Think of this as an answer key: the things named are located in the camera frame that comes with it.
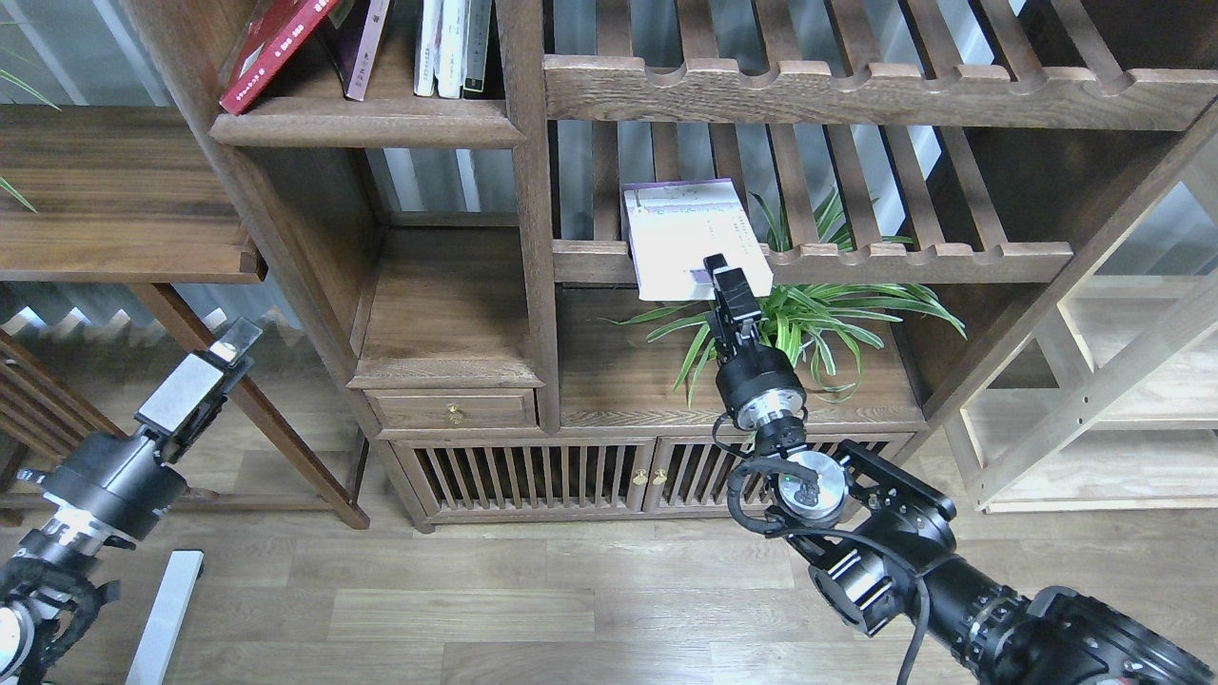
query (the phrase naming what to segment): white book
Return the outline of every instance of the white book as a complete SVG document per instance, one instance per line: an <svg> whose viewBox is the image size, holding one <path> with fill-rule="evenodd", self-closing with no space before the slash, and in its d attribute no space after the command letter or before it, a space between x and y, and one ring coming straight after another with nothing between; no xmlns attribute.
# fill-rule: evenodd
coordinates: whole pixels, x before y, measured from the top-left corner
<svg viewBox="0 0 1218 685"><path fill-rule="evenodd" d="M715 254L744 269L753 295L770 294L773 272L731 179L626 185L621 216L639 300L714 299L703 260Z"/></svg>
<svg viewBox="0 0 1218 685"><path fill-rule="evenodd" d="M392 0L370 0L364 30L359 37L359 49L356 52L356 67L347 85L347 98L363 101L368 94L368 80L371 78L373 61L380 48L385 24L389 23L389 6Z"/></svg>
<svg viewBox="0 0 1218 685"><path fill-rule="evenodd" d="M423 0L418 50L414 56L414 94L436 94L436 63L440 61L440 11L442 0Z"/></svg>
<svg viewBox="0 0 1218 685"><path fill-rule="evenodd" d="M440 12L440 61L436 62L436 93L460 98L465 83L465 24L468 0L443 0Z"/></svg>

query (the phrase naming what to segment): robotic arm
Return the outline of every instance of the robotic arm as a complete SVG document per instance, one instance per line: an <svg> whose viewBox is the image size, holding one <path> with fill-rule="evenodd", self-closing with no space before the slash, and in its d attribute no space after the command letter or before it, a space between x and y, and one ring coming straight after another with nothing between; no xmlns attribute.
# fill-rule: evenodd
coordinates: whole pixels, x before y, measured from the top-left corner
<svg viewBox="0 0 1218 685"><path fill-rule="evenodd" d="M262 329L236 323L205 352L188 355L135 413L130 438L94 433L54 472L22 469L58 508L0 567L0 680L41 683L97 612L118 598L118 581L95 586L102 547L134 550L186 490L169 468L211 424L253 364L246 351ZM60 617L69 616L60 631Z"/></svg>
<svg viewBox="0 0 1218 685"><path fill-rule="evenodd" d="M719 353L716 385L727 412L716 444L742 457L727 481L728 509L744 528L782 538L810 564L816 587L868 637L893 618L915 622L898 683L905 683L926 633L983 685L1205 685L1209 668L1106 603L1067 587L1028 600L955 553L946 496L862 446L833 455L806 444L806 394L786 355L761 345L761 312L741 269L705 260L715 286L708 314ZM755 431L752 455L722 444L731 418ZM764 518L741 506L744 481L767 479L775 503ZM870 517L853 531L833 527L848 497Z"/></svg>

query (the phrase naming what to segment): red book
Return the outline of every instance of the red book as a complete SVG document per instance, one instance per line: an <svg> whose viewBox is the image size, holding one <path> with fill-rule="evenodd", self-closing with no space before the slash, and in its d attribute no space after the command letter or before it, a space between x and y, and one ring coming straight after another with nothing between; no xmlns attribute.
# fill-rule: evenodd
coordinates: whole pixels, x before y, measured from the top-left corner
<svg viewBox="0 0 1218 685"><path fill-rule="evenodd" d="M273 0L245 29L220 106L233 115L248 110L335 5L337 0Z"/></svg>

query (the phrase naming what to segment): spider plant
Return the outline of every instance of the spider plant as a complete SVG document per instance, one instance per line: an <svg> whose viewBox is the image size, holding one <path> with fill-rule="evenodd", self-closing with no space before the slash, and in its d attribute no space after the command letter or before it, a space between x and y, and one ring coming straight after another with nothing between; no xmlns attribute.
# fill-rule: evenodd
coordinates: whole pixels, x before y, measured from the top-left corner
<svg viewBox="0 0 1218 685"><path fill-rule="evenodd" d="M16 26L16 22L0 22L0 27L5 27L5 26ZM4 45L0 45L0 51L4 51L4 52L7 52L9 55L12 55L13 57L21 60L22 62L26 62L27 65L37 66L37 65L34 65L34 62L30 62L26 57L22 57L19 54L17 54L16 51L13 51L13 50L11 50L9 48L5 48ZM10 72L7 69L0 69L0 82L6 82L6 83L10 83L12 85L16 85L21 90L24 90L26 93L29 93L30 95L33 95L39 102L41 102L44 105L49 105L49 106L58 110L58 106L56 106L55 102L51 102L50 100L48 100L34 87L29 85L28 83L26 83L24 80L22 80L21 78L18 78L16 74L13 74L12 72ZM2 176L0 176L0 190L4 190L9 195L12 195L18 202L21 202L22 205L24 205L27 210L29 210L29 211L32 211L34 213L38 213L38 210L34 208L34 205L30 204L30 201L27 200L26 196L21 194L21 191L18 191L16 188L13 188L13 185L11 183L9 183L7 180L5 180L5 178Z"/></svg>
<svg viewBox="0 0 1218 685"><path fill-rule="evenodd" d="M793 249L787 216L782 207L775 215L759 195L752 195L769 223L770 249L775 251ZM815 217L816 230L822 243L833 243L842 250L854 249L842 196L837 189L831 190L817 205ZM901 236L888 236L885 240L909 243L909 239ZM663 323L647 335L647 341L653 342L677 330L695 329L681 371L672 384L672 391L676 391L688 380L686 401L689 405L693 403L702 371L715 358L715 341L706 324L705 312L709 311L709 303L695 301L657 307L633 318L613 322L619 325L660 322L697 305L702 305L704 311ZM940 318L965 335L965 324L944 308L929 288L917 284L775 285L770 295L760 300L760 305L765 317L758 327L761 341L782 350L792 366L806 361L812 380L822 392L832 395L832 397L822 395L817 397L831 403L847 401L862 383L861 346L867 345L877 350L884 346L884 340L879 335L860 323L871 321L896 323L903 319L894 312L905 312ZM834 338L850 351L855 369L853 382L837 385L828 383L828 377L836 377L839 372L831 346L831 340Z"/></svg>

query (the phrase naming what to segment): slatted cabinet door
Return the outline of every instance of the slatted cabinet door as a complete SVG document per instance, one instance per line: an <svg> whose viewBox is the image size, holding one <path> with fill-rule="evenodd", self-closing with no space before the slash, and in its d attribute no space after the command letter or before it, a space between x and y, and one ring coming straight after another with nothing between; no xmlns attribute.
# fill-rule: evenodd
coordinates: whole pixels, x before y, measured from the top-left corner
<svg viewBox="0 0 1218 685"><path fill-rule="evenodd" d="M643 507L654 439L395 442L430 520L618 518Z"/></svg>
<svg viewBox="0 0 1218 685"><path fill-rule="evenodd" d="M809 444L814 450L832 453L838 442L848 438L883 457L892 457L910 434L810 435ZM739 439L726 442L742 451L753 447ZM660 438L643 496L643 513L726 516L727 475L737 463L739 458L705 438ZM767 506L770 495L765 483L760 477L750 477L744 483L744 509L758 511Z"/></svg>

